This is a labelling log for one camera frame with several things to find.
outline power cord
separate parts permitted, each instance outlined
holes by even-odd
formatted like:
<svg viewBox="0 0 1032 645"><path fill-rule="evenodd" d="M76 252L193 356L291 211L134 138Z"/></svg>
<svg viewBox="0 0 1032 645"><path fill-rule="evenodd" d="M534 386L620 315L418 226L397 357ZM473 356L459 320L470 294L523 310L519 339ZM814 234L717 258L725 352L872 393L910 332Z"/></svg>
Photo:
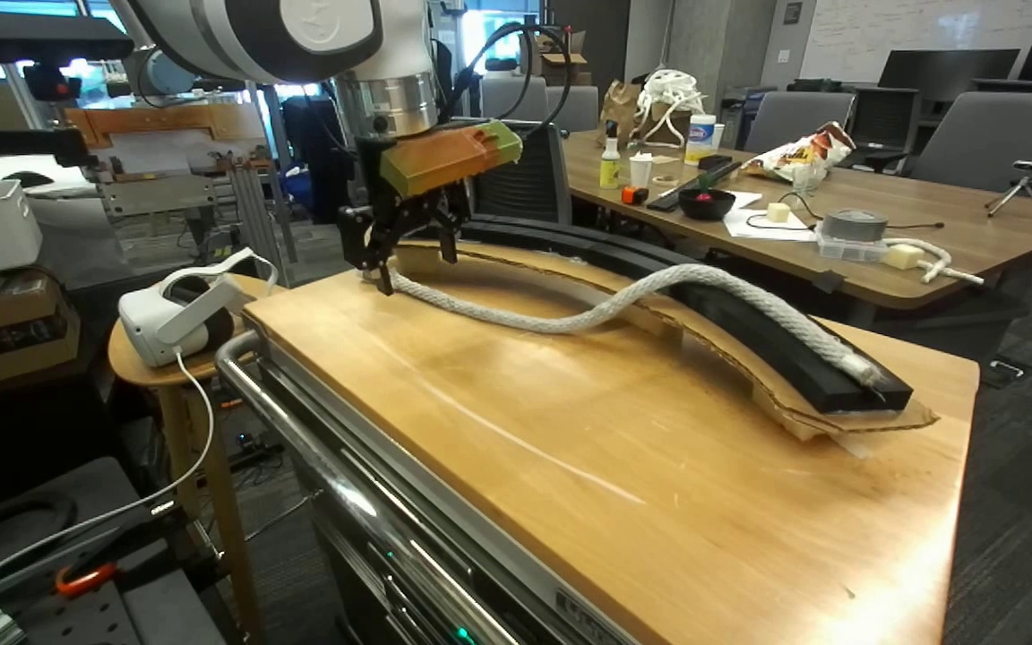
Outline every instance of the power cord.
<svg viewBox="0 0 1032 645"><path fill-rule="evenodd" d="M128 502L128 506L120 506L120 508L110 508L110 511L101 511L101 516L90 516L90 521L71 524L71 527L66 527L66 530L55 530L55 533L48 533L48 536L41 536L41 541L33 541L33 546L3 557L3 560L0 560L0 572L3 572L7 566L17 566L23 560L43 551L43 549L55 546L55 541L66 541L66 536L71 536L71 533L93 530L93 527L101 527L101 524L110 524L110 521L126 516L126 511L147 508L147 506L160 502L164 496L181 490L185 479L196 477L196 468L205 467L205 460L209 460L209 450L212 450L212 444L216 444L220 416L216 416L216 406L212 406L209 392L205 392L200 381L189 374L184 349L172 349L172 357L175 357L181 374L193 382L193 392L196 392L196 398L200 398L200 408L205 408L205 444L200 444L196 460L189 462L189 468L181 474L172 482L164 482L164 487L158 487L158 490L151 490L151 496L142 496L142 498L135 498L135 502Z"/></svg>
<svg viewBox="0 0 1032 645"><path fill-rule="evenodd" d="M922 270L922 282L937 282L939 276L955 276L955 281L969 281L974 288L987 288L987 281L979 272L963 272L963 270L955 270L955 254L939 244L928 244L922 235L882 235L882 247L890 252L882 263L887 264L897 264L897 270Z"/></svg>
<svg viewBox="0 0 1032 645"><path fill-rule="evenodd" d="M477 58L454 74L453 95L447 95L447 105L441 106L441 121L453 119L459 95L473 85L477 64L484 60L484 55L486 55L492 47L497 47L503 38L516 36L516 31L519 31L528 44L543 31L545 38L551 38L551 47L559 47L559 55L564 55L564 88L559 88L559 95L554 95L554 106L543 119L538 130L545 130L549 121L559 119L559 111L564 111L564 105L565 105L565 95L569 95L569 88L572 88L572 55L569 55L569 47L565 47L551 30L545 30L545 24L508 23L508 24L496 30L496 31L486 36L486 44L477 49ZM523 85L519 85L516 99L511 99L497 119L508 119L508 113L523 105L528 85L532 85L532 69L523 69Z"/></svg>

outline cardboard box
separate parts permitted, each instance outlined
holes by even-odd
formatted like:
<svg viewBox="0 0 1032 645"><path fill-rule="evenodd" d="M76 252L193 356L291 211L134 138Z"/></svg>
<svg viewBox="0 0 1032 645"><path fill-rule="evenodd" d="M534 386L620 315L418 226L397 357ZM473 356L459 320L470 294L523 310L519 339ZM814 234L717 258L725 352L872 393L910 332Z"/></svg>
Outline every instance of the cardboard box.
<svg viewBox="0 0 1032 645"><path fill-rule="evenodd" d="M79 315L56 282L27 270L0 288L0 382L56 370L79 356Z"/></svg>
<svg viewBox="0 0 1032 645"><path fill-rule="evenodd" d="M543 74L549 85L564 85L565 72L572 74L569 85L593 85L593 69L586 58L586 31L569 31L565 47L569 58L564 58L559 49L551 49L554 44L538 36L534 38L534 58L532 58L532 72Z"/></svg>

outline wooden table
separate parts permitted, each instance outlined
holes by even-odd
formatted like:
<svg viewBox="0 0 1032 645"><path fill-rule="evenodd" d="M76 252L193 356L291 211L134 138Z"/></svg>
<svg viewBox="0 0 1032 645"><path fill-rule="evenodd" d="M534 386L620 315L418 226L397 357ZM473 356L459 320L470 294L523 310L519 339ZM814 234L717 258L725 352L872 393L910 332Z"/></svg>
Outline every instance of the wooden table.
<svg viewBox="0 0 1032 645"><path fill-rule="evenodd" d="M261 296L269 288L261 281L250 276L233 276L233 282L249 294L249 296ZM189 386L189 381L184 376L184 370L175 365L160 365L151 370L121 322L110 327L110 343L108 343L108 361L114 370L120 381L142 386L156 393L158 416L160 416L160 437L164 437L164 450L169 450L169 468L172 477L185 474L189 462L200 454L205 444L205 406L196 398L196 392ZM189 356L185 370L196 381L216 376L216 357L212 352L205 356ZM196 477L189 477L175 498L185 508L185 516L200 516L200 487L209 490L209 506L220 527L220 541L225 549L225 572L233 584L233 609L236 609L236 626L249 640L261 640L261 614L259 614L259 590L256 590L256 566L250 566L250 551L245 546L245 530L239 530L239 511L236 511L236 490L233 490L233 474L231 474L231 460L225 460L225 444L216 437L205 467Z"/></svg>
<svg viewBox="0 0 1032 645"><path fill-rule="evenodd" d="M576 310L528 282L445 288ZM639 640L941 637L979 392L963 357L839 327L939 416L848 450L777 430L743 381L632 320L534 337L384 296L357 272L249 320Z"/></svg>
<svg viewBox="0 0 1032 645"><path fill-rule="evenodd" d="M649 223L655 229L704 241L710 247L719 247L728 254L749 258L795 281L817 281L826 272L839 272L845 281L841 294L852 296L857 305L919 310L963 288L962 281L922 282L922 272L897 272L887 264L821 258L814 244L738 241L725 229L725 223L693 223L682 211L620 205L617 191L600 187L600 152L603 152L600 133L572 133L565 138L565 176L572 196ZM693 180L693 168L683 168L682 160L658 164L655 173L669 180ZM780 196L787 187L772 180L738 180L728 191ZM998 276L1032 258L1032 202L1019 196L1002 211L998 211L998 217L987 217L981 205L993 196L998 192L987 191L836 168L836 176L807 202L817 216L872 211L890 217L894 226L946 223L941 229L897 229L897 234L946 247L957 270Z"/></svg>

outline wooden workbench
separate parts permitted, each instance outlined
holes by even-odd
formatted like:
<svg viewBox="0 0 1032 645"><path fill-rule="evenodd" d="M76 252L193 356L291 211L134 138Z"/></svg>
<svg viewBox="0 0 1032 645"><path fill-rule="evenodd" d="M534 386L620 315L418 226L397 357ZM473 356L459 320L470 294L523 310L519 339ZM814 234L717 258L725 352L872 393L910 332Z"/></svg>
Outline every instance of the wooden workbench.
<svg viewBox="0 0 1032 645"><path fill-rule="evenodd" d="M441 288L576 310L528 282ZM532 337L357 272L249 320L640 640L941 637L979 392L963 357L839 327L939 419L804 444L719 361L639 320Z"/></svg>

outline black cable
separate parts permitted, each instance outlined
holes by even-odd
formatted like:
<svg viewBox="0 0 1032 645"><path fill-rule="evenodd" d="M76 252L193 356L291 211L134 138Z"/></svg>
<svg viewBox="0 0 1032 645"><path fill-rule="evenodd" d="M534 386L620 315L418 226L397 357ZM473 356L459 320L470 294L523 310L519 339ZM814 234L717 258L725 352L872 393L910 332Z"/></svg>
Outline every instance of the black cable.
<svg viewBox="0 0 1032 645"><path fill-rule="evenodd" d="M549 38L554 44L554 49L564 55L564 92L559 92L554 106L543 119L538 130L545 130L549 121L559 119L559 111L565 106L565 95L569 95L569 88L572 88L572 55L569 55L569 47L559 38L559 31L551 31L551 30L545 30L545 24L508 23L508 24L496 30L496 31L486 36L486 44L477 49L477 58L454 74L453 95L447 95L447 105L441 106L441 121L453 119L459 95L461 95L466 85L477 78L480 58L484 58L496 44L503 44L503 38L508 38L508 36L516 36L516 31L519 31L528 55L532 55L532 44L534 44L538 31L549 36ZM528 85L532 85L532 64L523 64L523 81L519 81L519 92L516 92L511 106L503 111L497 119L508 119L508 113L523 105Z"/></svg>

